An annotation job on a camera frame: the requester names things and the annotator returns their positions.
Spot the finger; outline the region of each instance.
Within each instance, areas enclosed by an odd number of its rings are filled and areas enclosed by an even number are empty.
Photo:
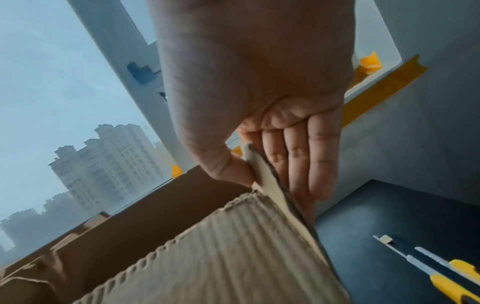
[[[259,151],[261,154],[264,154],[264,145],[262,143],[261,132],[241,132],[237,130],[237,133],[243,144],[251,142],[257,151]]]
[[[309,191],[310,147],[307,121],[285,128],[283,135],[288,150],[290,192],[307,219],[312,220],[315,216],[315,205]]]
[[[267,130],[262,132],[265,155],[275,168],[280,182],[289,187],[289,153],[285,145],[283,130]]]
[[[315,199],[326,200],[335,190],[343,104],[308,119],[310,173],[308,186]]]
[[[225,145],[193,151],[194,157],[205,172],[216,180],[223,180],[251,187],[255,177],[247,162],[232,153]]]

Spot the black surface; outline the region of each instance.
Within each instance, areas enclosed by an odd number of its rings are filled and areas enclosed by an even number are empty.
[[[379,181],[322,214],[315,227],[356,304],[453,303],[428,275],[373,235],[396,235],[446,260],[480,267],[480,207]]]

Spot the blue clip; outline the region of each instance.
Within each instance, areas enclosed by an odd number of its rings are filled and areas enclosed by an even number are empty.
[[[133,76],[133,78],[135,78],[135,80],[141,85],[147,84],[153,79],[155,79],[155,73],[152,72],[152,70],[148,66],[139,68],[135,62],[130,62],[126,66],[126,68]]]

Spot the hand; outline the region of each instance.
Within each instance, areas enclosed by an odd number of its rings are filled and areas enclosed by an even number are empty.
[[[225,145],[237,129],[313,222],[337,180],[353,0],[149,1],[179,139],[213,178],[251,186]]]

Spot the overcast sky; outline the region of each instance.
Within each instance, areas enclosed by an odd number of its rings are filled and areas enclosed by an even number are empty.
[[[67,0],[0,0],[0,219],[66,191],[48,164],[99,124],[155,135]],[[0,233],[0,244],[6,244]]]

